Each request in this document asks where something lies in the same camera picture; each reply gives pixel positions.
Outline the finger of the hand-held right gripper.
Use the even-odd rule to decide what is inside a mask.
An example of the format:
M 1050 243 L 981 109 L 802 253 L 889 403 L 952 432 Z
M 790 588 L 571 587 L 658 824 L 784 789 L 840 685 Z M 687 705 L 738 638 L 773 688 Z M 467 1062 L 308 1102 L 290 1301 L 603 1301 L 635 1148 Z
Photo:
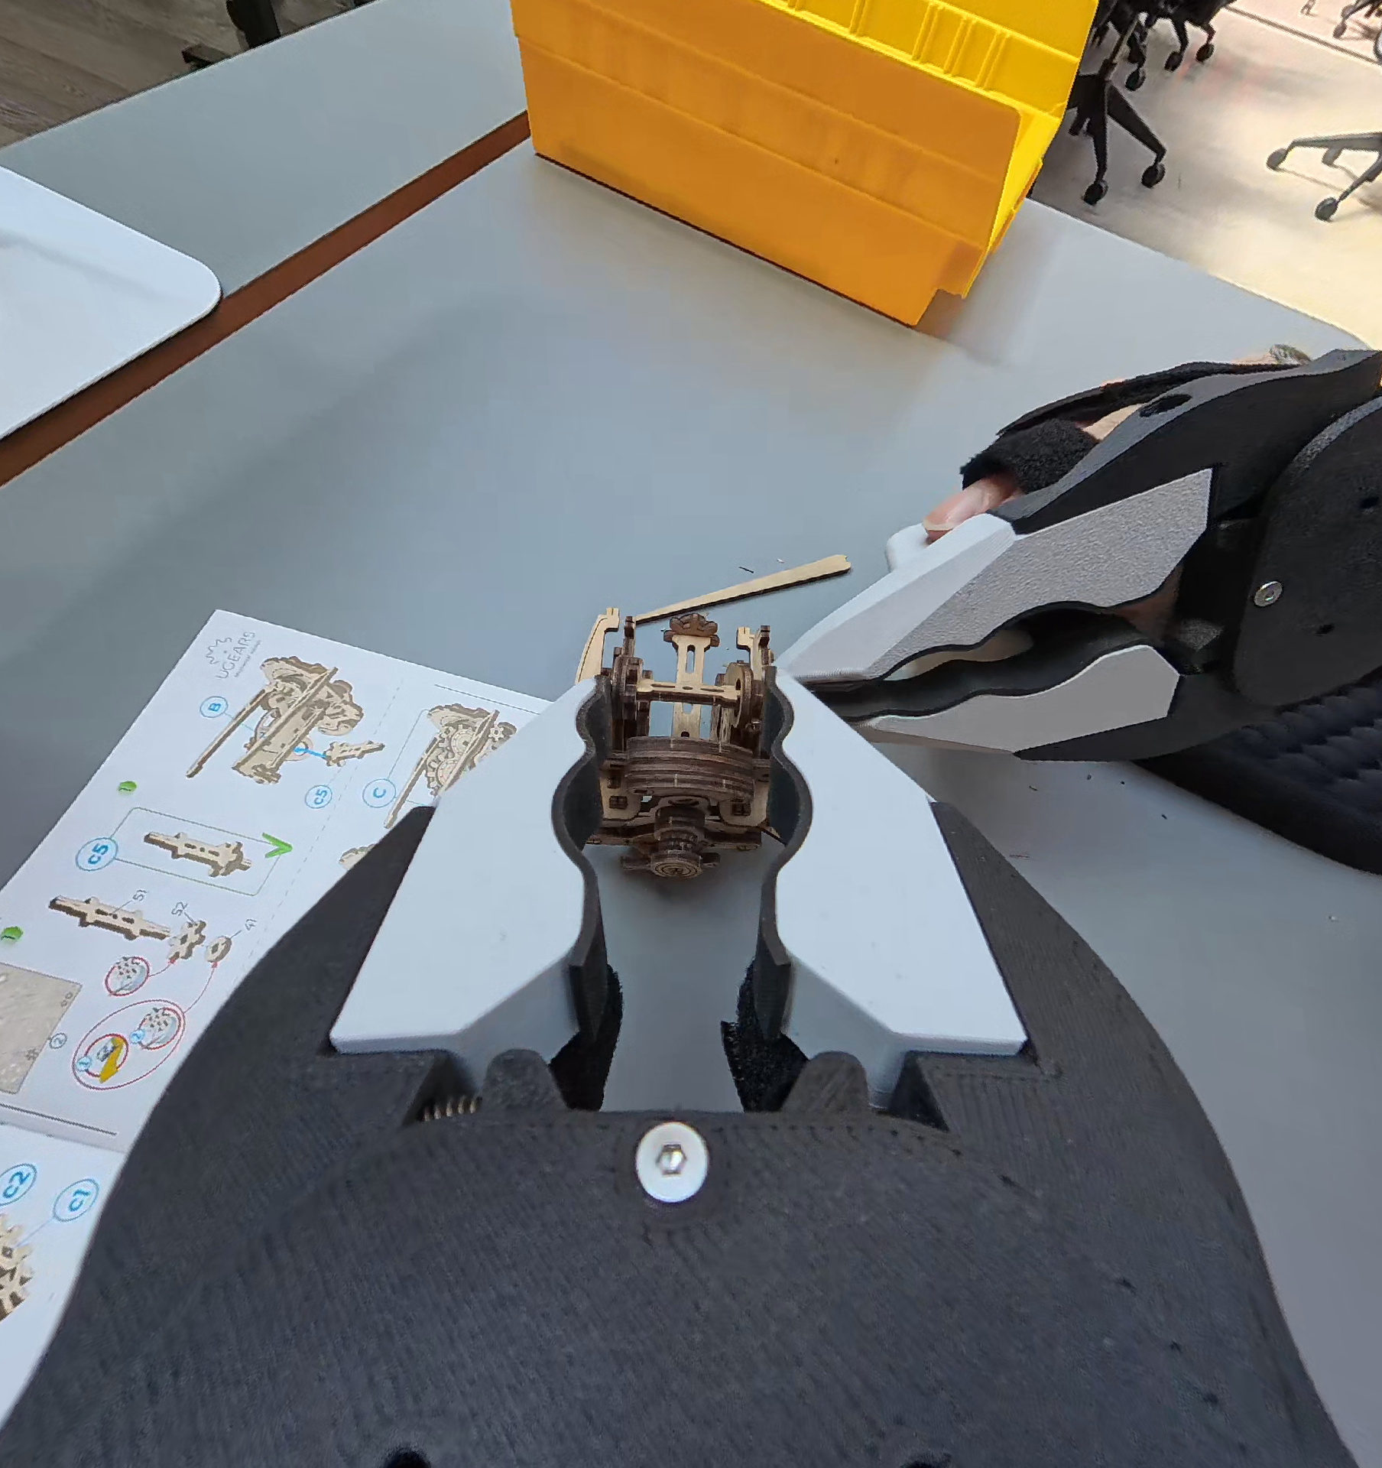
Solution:
M 1142 641 L 1050 648 L 873 685 L 850 722 L 873 741 L 1027 752 L 1162 721 L 1177 686 L 1178 671 Z
M 1198 469 L 1028 533 L 994 514 L 973 518 L 827 614 L 779 671 L 802 685 L 881 680 L 1040 608 L 1150 597 L 1205 532 L 1208 501 L 1212 473 Z

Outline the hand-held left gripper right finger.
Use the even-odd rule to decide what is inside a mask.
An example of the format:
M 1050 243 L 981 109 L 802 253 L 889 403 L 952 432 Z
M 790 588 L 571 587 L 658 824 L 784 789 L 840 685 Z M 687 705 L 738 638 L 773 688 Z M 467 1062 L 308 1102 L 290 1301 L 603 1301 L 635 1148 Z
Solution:
M 933 801 L 808 688 L 773 677 L 758 1028 L 856 1056 L 885 1104 L 908 1053 L 1014 1056 L 1027 1030 Z

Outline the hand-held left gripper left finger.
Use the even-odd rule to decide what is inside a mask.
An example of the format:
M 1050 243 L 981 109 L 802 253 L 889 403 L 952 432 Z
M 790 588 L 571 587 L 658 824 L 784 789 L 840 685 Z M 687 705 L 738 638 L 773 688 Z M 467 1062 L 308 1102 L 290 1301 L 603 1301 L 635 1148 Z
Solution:
M 469 1086 L 495 1056 L 536 1052 L 565 1100 L 604 1096 L 622 997 L 584 848 L 606 752 L 606 685 L 585 680 L 438 799 L 337 1052 L 444 1052 Z

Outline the wooden mechanical model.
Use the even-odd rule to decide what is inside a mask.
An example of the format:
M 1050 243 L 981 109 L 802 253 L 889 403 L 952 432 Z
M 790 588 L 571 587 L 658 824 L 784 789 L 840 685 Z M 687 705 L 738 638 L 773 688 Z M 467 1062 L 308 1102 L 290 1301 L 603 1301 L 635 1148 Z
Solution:
M 773 762 L 769 628 L 736 631 L 744 657 L 713 681 L 705 654 L 719 628 L 702 614 L 672 615 L 664 641 L 677 662 L 657 680 L 638 657 L 595 680 L 606 696 L 606 747 L 598 757 L 598 831 L 589 848 L 625 848 L 625 871 L 690 881 L 726 852 L 755 852 L 771 822 Z

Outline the grey desk with brown edge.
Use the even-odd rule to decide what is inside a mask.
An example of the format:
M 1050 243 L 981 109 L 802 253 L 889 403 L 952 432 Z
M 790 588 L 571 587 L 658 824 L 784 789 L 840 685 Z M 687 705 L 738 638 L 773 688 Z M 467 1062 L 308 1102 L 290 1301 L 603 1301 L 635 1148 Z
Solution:
M 369 2 L 4 146 L 223 300 L 4 439 L 0 488 L 526 139 L 509 2 Z

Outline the person's right hand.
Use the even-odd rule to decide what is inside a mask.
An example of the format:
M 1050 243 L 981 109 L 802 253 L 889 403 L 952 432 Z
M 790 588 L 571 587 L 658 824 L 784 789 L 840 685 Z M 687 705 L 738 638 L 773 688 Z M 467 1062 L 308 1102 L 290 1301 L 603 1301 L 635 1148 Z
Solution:
M 977 516 L 991 514 L 1020 494 L 1022 488 L 1006 473 L 994 473 L 958 488 L 924 516 L 922 526 L 926 542 L 941 541 L 947 533 L 958 529 L 958 525 L 964 525 Z

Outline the flat wooden stick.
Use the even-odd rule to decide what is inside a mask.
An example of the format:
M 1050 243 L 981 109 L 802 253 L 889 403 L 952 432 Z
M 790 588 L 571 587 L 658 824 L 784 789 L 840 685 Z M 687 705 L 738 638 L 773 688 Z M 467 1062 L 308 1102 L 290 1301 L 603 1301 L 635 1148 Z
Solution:
M 658 608 L 652 608 L 648 614 L 637 614 L 635 618 L 637 623 L 652 623 L 652 620 L 664 620 L 680 614 L 702 614 L 706 608 L 722 607 L 730 603 L 761 597 L 784 588 L 795 588 L 801 585 L 815 585 L 822 579 L 843 578 L 850 570 L 853 569 L 849 556 L 826 556 L 826 558 L 801 563 L 795 569 L 784 569 L 779 573 L 771 573 L 765 578 L 744 579 L 728 588 L 701 594 L 695 597 L 685 597 L 685 600 L 664 605 Z

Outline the black textured wrist rest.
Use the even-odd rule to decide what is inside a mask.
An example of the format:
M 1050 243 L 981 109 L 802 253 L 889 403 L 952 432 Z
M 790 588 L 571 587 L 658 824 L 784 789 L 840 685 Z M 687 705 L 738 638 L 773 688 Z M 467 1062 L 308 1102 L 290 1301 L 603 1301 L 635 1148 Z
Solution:
M 1382 669 L 1140 767 L 1299 848 L 1382 876 Z

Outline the small hooked wooden piece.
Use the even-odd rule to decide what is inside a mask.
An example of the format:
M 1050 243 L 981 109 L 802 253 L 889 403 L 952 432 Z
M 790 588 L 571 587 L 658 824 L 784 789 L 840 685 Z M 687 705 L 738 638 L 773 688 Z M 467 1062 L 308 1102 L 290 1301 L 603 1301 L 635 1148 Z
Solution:
M 606 652 L 609 635 L 622 635 L 620 644 Z M 622 664 L 637 652 L 637 618 L 622 615 L 617 608 L 600 614 L 592 623 L 590 636 L 582 652 L 575 685 L 585 685 L 600 677 L 614 677 Z

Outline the printed instruction sheet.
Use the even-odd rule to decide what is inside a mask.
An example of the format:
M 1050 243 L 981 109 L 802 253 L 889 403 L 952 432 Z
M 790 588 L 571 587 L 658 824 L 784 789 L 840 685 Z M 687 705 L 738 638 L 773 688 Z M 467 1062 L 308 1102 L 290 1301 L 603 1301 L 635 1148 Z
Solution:
M 214 614 L 0 891 L 0 1423 L 247 969 L 544 702 Z

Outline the black office chair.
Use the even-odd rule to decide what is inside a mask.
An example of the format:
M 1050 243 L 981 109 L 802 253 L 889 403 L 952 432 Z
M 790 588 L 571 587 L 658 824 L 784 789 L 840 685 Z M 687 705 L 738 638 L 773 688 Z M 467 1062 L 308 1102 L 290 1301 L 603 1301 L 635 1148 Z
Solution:
M 1207 65 L 1216 50 L 1216 17 L 1231 2 L 1147 2 L 1150 20 L 1168 20 L 1177 34 L 1177 49 L 1166 57 L 1168 74 L 1178 70 L 1191 53 L 1191 31 L 1205 32 L 1205 43 L 1194 50 L 1194 62 Z
M 1068 109 L 1075 112 L 1069 135 L 1085 135 L 1093 141 L 1097 173 L 1085 188 L 1083 204 L 1095 207 L 1109 192 L 1109 126 L 1116 124 L 1147 148 L 1153 163 L 1142 172 L 1140 184 L 1153 190 L 1166 178 L 1166 146 L 1153 130 L 1137 117 L 1135 107 L 1123 97 L 1113 77 L 1123 59 L 1123 50 L 1133 39 L 1140 25 L 1140 2 L 1099 2 L 1095 34 L 1113 27 L 1118 39 L 1097 65 L 1097 70 L 1082 74 L 1071 82 Z

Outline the stacked yellow plastic bins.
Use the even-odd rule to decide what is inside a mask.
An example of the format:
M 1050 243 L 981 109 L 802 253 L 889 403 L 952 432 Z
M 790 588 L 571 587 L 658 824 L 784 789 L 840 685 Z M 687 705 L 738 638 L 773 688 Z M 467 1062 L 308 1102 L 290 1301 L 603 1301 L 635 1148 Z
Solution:
M 538 156 L 885 318 L 963 297 L 1095 2 L 514 2 Z

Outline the white monitor stand base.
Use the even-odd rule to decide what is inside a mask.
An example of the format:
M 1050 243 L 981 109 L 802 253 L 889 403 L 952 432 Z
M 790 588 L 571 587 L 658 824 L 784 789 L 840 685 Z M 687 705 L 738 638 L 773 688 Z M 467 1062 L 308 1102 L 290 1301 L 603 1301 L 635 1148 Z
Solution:
M 218 300 L 202 263 L 0 166 L 0 440 Z

